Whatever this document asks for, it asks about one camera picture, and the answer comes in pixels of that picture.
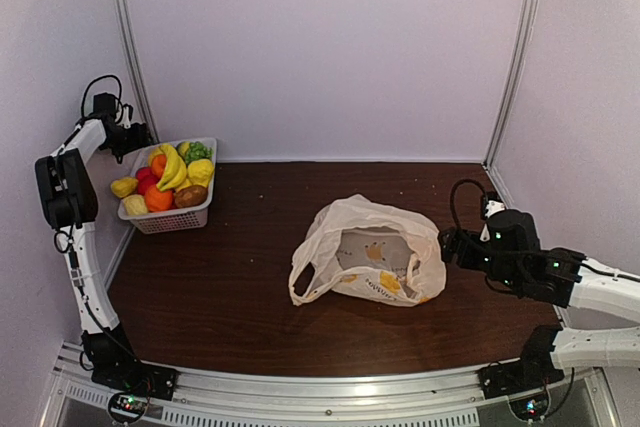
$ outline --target banana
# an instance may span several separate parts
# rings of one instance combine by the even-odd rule
[[[177,189],[184,182],[184,179],[187,178],[187,164],[184,163],[184,160],[182,160],[182,158],[179,158],[178,160],[180,161],[178,172],[173,177],[173,179],[169,180],[169,182],[164,185],[162,189],[158,189],[161,192],[165,192],[169,189]]]
[[[156,184],[156,187],[158,187],[160,192],[166,192],[170,189],[170,187],[167,187],[167,184],[169,184],[169,182],[171,182],[179,173],[180,164],[184,164],[184,161],[182,160],[182,157],[180,157],[180,154],[178,154],[175,147],[171,144],[162,144],[160,146],[160,150],[167,156],[167,165],[165,166],[162,178]]]

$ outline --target plastic bag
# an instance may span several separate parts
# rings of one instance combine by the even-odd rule
[[[435,224],[361,195],[336,200],[318,212],[292,263],[289,294],[295,305],[332,289],[412,307],[440,294],[446,281]],[[294,286],[308,264],[315,274],[299,296]]]

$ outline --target wooden table surface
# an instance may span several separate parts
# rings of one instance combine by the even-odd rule
[[[448,195],[479,165],[260,163],[217,167],[203,229],[136,232],[110,289],[144,360],[244,374],[415,373],[518,357],[551,306],[499,295],[483,275],[448,266],[437,298],[413,308],[327,293],[294,307],[291,256],[315,214],[338,198],[420,212],[452,225]],[[460,220],[479,230],[479,193],[459,192]]]

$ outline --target white plastic basket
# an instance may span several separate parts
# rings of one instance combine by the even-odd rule
[[[159,232],[171,232],[172,230],[185,230],[185,229],[197,229],[207,225],[207,215],[209,212],[209,204],[213,198],[213,181],[215,180],[215,166],[216,166],[216,154],[218,152],[218,145],[216,139],[213,137],[204,137],[200,139],[186,139],[187,142],[202,142],[207,147],[213,150],[211,161],[214,165],[213,178],[209,184],[209,195],[207,200],[195,207],[187,207],[185,209],[167,210],[166,212],[153,212],[144,215],[127,215],[127,211],[124,209],[124,205],[120,202],[118,207],[118,217],[122,220],[128,220],[135,225],[143,234],[157,234]],[[180,142],[185,140],[178,140],[175,142],[166,142],[168,144],[177,147]],[[141,149],[138,152],[138,157],[133,164],[131,170],[131,177],[136,176],[138,169],[147,166],[147,158],[153,149],[157,146],[152,145]]]

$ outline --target white robotic arm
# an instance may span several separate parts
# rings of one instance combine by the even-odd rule
[[[102,122],[92,119],[82,125],[76,125],[70,139],[68,143],[56,149],[50,158],[56,159],[65,152],[77,150],[82,162],[86,165],[98,147],[107,140],[107,134]],[[120,323],[111,306],[100,273],[96,255],[95,230],[94,222],[83,222],[81,227],[76,225],[60,227],[55,239],[59,250],[67,251],[65,260],[74,286],[73,292],[80,312],[82,330],[88,334],[102,333],[100,327],[112,331]]]
[[[43,213],[73,285],[84,354],[93,364],[91,378],[121,391],[113,405],[110,401],[113,416],[132,408],[122,401],[130,395],[171,400],[177,372],[138,359],[109,301],[95,248],[98,199],[85,167],[98,149],[110,149],[121,162],[127,153],[150,145],[151,138],[146,125],[129,123],[118,97],[98,94],[93,103],[93,113],[83,115],[67,140],[36,162],[35,170]],[[122,418],[132,417],[124,412]]]
[[[484,194],[482,232],[463,230],[455,212],[456,191],[466,183]],[[456,226],[440,233],[443,261],[455,257],[460,267],[484,272],[487,285],[503,294],[640,323],[640,276],[568,249],[542,250],[531,215],[507,209],[497,194],[485,192],[476,181],[454,185],[450,201]],[[640,367],[640,327],[591,331],[540,326],[519,360],[490,364],[478,375],[485,397],[495,398],[562,380],[565,369],[614,366]]]

